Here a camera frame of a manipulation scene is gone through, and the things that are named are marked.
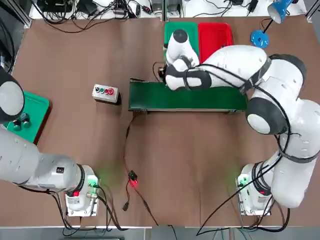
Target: white table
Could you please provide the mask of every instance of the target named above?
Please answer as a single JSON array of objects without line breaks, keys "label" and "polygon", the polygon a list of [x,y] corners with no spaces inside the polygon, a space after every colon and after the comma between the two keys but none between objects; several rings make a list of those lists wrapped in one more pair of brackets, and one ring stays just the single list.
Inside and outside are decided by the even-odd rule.
[{"label": "white table", "polygon": [[[147,7],[150,6],[149,0],[136,0],[139,4],[145,5]],[[251,0],[244,0],[243,6],[247,5]],[[102,5],[102,6],[108,6],[109,3],[112,2],[112,0],[95,0],[96,3]],[[198,17],[220,17],[222,14],[220,12],[223,11],[223,9],[216,8],[213,4],[209,3],[212,2],[218,7],[227,7],[228,2],[224,2],[223,0],[182,0],[183,5],[183,12],[181,13],[181,17],[185,18],[192,18],[195,15],[201,14]],[[254,12],[249,14],[249,17],[257,17],[257,16],[269,16],[267,7],[273,2],[273,0],[259,0]],[[136,12],[137,4],[133,1],[130,1],[129,3],[130,7],[132,8],[132,11]],[[97,6],[98,11],[102,10],[103,7]],[[288,7],[288,11],[290,12],[291,16],[301,15],[305,14],[307,12],[306,6],[303,0],[299,0],[297,4],[291,4]],[[67,13],[66,18],[69,18],[71,16],[72,12]],[[242,6],[236,6],[233,5],[231,9],[229,9],[223,16],[224,17],[246,17],[248,14],[248,10]],[[38,13],[38,11],[35,9],[34,6],[31,7],[29,16],[32,19],[42,19],[42,16]],[[155,18],[155,17],[161,17],[161,11],[157,11],[153,14],[147,14],[146,12],[141,10],[140,17],[141,18]],[[78,13],[77,19],[86,19],[88,16],[86,14]],[[106,12],[103,16],[101,16],[100,19],[113,19],[114,17],[121,18],[122,15],[117,15],[113,13],[112,10]],[[169,12],[167,14],[168,18],[178,18],[180,17],[177,12]]]},{"label": "white table", "polygon": [[[150,3],[148,0],[136,0],[140,5],[142,6],[150,6]],[[96,2],[97,4],[101,5],[101,6],[97,6],[97,10],[101,11],[104,9],[104,7],[107,7],[111,2],[113,2],[113,0],[94,0],[94,2]],[[130,1],[129,6],[132,8],[133,13],[136,13],[136,8],[137,8],[137,4],[134,1]],[[65,18],[69,18],[73,13],[74,13],[75,9],[72,9],[72,12],[68,12],[65,16]],[[161,11],[157,11],[155,13],[152,14],[148,14],[144,11],[142,11],[141,9],[141,13],[140,13],[140,17],[141,18],[156,18],[156,17],[161,17]],[[37,11],[37,9],[32,6],[30,9],[30,13],[29,13],[29,17],[32,19],[42,19],[43,17],[41,16],[41,14]],[[108,12],[106,12],[105,14],[103,14],[101,17],[98,17],[96,19],[113,19],[114,17],[117,18],[122,18],[123,15],[117,14],[115,15],[114,12],[111,10],[109,10]],[[87,19],[88,15],[85,13],[78,13],[76,16],[77,19]]]},{"label": "white table", "polygon": [[[208,13],[215,14],[220,13],[223,9],[217,9],[212,2],[218,7],[227,7],[229,2],[224,2],[223,0],[183,0],[183,9],[184,9],[184,17],[192,18],[195,15]],[[244,0],[243,6],[250,3],[251,0]],[[273,0],[259,0],[254,12],[249,14],[249,17],[257,17],[257,16],[269,16],[268,14],[268,6],[273,2]],[[305,14],[307,12],[306,6],[303,0],[299,0],[297,4],[291,4],[288,9],[291,16]],[[233,5],[230,10],[228,10],[223,16],[224,17],[246,17],[248,14],[248,9],[242,6]],[[221,14],[217,15],[207,15],[202,14],[199,17],[220,17]]]}]

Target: green conveyor belt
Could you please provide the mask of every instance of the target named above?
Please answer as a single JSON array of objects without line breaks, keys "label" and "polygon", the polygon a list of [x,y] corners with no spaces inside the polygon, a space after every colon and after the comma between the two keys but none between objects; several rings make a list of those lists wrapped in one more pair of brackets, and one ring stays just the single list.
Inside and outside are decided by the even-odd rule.
[{"label": "green conveyor belt", "polygon": [[162,82],[130,82],[129,111],[241,112],[247,101],[233,87],[172,91]]}]

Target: red button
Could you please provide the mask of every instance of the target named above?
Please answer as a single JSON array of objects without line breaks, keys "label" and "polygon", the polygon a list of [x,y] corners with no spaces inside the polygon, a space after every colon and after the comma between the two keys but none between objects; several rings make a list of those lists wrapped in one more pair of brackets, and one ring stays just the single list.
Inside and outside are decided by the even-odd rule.
[{"label": "red button", "polygon": [[113,88],[110,87],[108,91],[109,91],[110,95],[114,94],[114,89]]}]

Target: emergency stop button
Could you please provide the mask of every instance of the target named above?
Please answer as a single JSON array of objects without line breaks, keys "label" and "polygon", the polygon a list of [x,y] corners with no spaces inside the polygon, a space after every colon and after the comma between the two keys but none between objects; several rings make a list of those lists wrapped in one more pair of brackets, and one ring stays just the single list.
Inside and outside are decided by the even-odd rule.
[{"label": "emergency stop button", "polygon": [[114,89],[112,87],[110,87],[108,89],[108,92],[109,92],[110,95],[113,95],[115,91],[114,91]]}]

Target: red tray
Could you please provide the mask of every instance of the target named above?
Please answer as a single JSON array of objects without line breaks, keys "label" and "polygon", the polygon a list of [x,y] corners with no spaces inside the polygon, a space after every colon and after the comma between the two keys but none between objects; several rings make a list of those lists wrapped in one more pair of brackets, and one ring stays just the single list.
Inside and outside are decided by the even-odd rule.
[{"label": "red tray", "polygon": [[231,27],[227,23],[199,23],[198,35],[200,63],[220,48],[234,44]]}]

